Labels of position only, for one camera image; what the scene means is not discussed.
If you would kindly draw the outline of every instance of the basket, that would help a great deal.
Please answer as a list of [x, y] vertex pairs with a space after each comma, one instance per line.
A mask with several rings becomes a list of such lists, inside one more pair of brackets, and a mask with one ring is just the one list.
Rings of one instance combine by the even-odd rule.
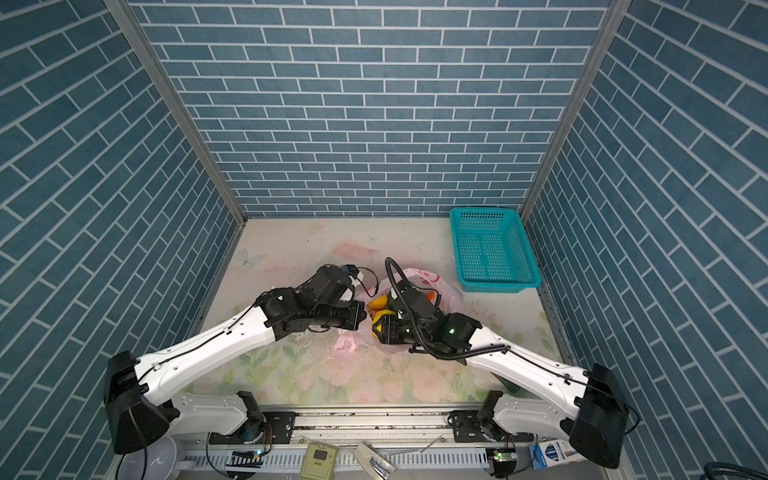
[[520, 216], [504, 208], [454, 208], [451, 234], [466, 292], [517, 293], [541, 284]]

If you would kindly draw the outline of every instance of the blue brick wall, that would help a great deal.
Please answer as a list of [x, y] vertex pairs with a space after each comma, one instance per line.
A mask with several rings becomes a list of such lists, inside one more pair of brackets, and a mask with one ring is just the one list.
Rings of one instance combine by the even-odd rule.
[[634, 0], [529, 224], [638, 478], [768, 467], [768, 9]]
[[0, 478], [91, 478], [108, 358], [184, 338], [234, 224], [101, 0], [0, 12]]
[[258, 3], [131, 4], [250, 216], [392, 217], [518, 207], [609, 0]]

